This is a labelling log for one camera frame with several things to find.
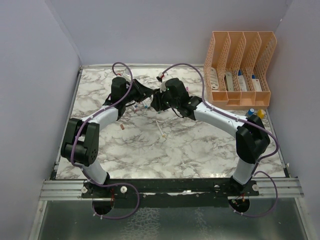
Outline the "brown cap marker pen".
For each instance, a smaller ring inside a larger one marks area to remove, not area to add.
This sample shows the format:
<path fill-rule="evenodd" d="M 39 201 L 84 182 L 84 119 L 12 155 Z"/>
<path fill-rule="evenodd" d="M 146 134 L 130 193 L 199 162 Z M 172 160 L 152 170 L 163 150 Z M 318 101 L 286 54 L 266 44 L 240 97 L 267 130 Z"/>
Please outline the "brown cap marker pen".
<path fill-rule="evenodd" d="M 161 136 L 162 136 L 163 138 L 166 138 L 166 135 L 165 135 L 165 133 L 163 132 L 163 130 L 162 130 L 162 128 L 161 128 L 161 126 L 160 126 L 159 122 L 158 122 L 157 120 L 155 120 L 155 123 L 156 123 L 156 125 L 157 125 L 157 128 L 158 128 L 158 130 L 159 130 L 159 132 L 160 132 Z"/>

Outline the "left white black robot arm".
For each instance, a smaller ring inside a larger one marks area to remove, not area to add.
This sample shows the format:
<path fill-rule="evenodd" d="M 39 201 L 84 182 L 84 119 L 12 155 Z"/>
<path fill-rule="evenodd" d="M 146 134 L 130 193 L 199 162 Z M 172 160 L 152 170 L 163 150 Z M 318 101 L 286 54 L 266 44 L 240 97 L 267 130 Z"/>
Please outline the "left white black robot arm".
<path fill-rule="evenodd" d="M 138 80 L 117 76 L 112 80 L 111 93 L 102 107 L 84 118 L 70 118 L 64 133 L 60 154 L 78 167 L 93 183 L 97 196 L 106 197 L 111 190 L 110 178 L 97 160 L 100 131 L 118 121 L 130 103 L 140 103 L 153 95 L 153 90 Z"/>

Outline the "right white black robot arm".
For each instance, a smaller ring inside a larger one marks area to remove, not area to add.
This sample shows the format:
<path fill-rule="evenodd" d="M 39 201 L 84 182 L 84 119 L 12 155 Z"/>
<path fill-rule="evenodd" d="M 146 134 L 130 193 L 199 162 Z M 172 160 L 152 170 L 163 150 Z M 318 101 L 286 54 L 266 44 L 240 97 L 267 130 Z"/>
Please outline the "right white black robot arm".
<path fill-rule="evenodd" d="M 248 181 L 258 165 L 258 159 L 270 144 L 270 138 L 257 115 L 249 118 L 215 107 L 199 96 L 191 96 L 178 78 L 164 81 L 153 91 L 151 107 L 156 111 L 172 109 L 184 118 L 210 124 L 235 138 L 239 157 L 229 189 L 240 196 L 248 189 Z"/>

